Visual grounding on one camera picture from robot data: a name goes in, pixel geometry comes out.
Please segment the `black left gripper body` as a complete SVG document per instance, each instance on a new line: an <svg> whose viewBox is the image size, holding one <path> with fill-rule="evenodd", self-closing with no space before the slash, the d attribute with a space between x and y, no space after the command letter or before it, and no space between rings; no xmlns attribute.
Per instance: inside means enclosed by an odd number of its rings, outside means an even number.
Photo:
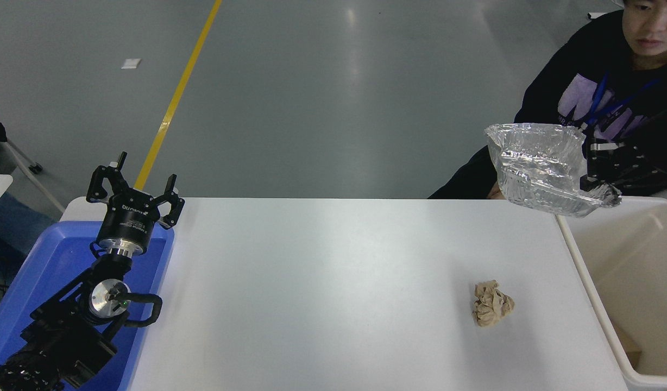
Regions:
<svg viewBox="0 0 667 391"><path fill-rule="evenodd" d="M136 250L147 250L158 219L158 205L151 195L137 190L112 195L97 244L110 248L112 241L123 240L134 244Z"/></svg>

